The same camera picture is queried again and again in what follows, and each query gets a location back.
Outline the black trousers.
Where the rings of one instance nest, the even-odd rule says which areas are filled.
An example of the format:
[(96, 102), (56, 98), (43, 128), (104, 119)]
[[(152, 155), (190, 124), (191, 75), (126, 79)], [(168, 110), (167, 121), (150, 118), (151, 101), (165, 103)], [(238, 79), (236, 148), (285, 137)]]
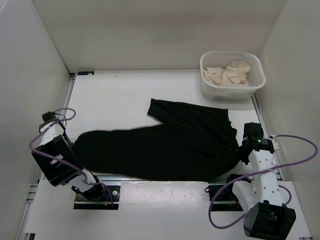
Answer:
[(152, 99), (158, 125), (82, 133), (72, 147), (91, 172), (128, 177), (216, 178), (239, 162), (227, 109)]

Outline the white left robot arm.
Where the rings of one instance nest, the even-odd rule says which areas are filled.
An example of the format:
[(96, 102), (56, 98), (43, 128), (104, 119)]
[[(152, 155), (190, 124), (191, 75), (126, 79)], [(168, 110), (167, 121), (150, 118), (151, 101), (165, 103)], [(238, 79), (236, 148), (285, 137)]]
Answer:
[(42, 115), (39, 135), (29, 143), (31, 154), (51, 185), (70, 185), (72, 191), (89, 201), (102, 201), (108, 190), (98, 177), (77, 162), (73, 143), (57, 112)]

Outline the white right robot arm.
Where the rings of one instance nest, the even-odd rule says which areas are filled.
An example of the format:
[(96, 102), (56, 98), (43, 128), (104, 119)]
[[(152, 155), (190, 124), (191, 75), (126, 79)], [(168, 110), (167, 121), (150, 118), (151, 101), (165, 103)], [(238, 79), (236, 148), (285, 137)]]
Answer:
[(244, 125), (243, 141), (239, 148), (242, 161), (250, 164), (257, 174), (251, 181), (239, 180), (225, 186), (230, 200), (238, 199), (245, 215), (244, 233), (262, 240), (285, 240), (296, 220), (296, 212), (288, 208), (280, 193), (275, 166), (275, 151), (279, 144), (264, 137), (259, 123)]

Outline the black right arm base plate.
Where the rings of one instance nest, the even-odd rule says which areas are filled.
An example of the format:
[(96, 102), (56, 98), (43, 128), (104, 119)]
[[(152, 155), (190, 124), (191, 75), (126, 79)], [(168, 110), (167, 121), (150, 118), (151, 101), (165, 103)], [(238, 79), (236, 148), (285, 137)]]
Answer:
[[(223, 184), (208, 185), (204, 192), (209, 195), (211, 201), (214, 195), (223, 187)], [(242, 212), (238, 198), (232, 192), (232, 187), (228, 186), (215, 199), (212, 205), (212, 212)]]

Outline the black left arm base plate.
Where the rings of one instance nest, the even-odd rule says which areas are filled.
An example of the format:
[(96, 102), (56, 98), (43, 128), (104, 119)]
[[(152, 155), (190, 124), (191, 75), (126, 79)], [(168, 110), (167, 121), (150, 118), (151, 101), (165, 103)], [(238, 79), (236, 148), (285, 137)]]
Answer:
[(75, 210), (118, 210), (121, 195), (120, 182), (107, 182), (110, 193), (102, 186), (94, 186), (86, 192), (81, 193), (74, 186), (75, 192), (73, 208)]

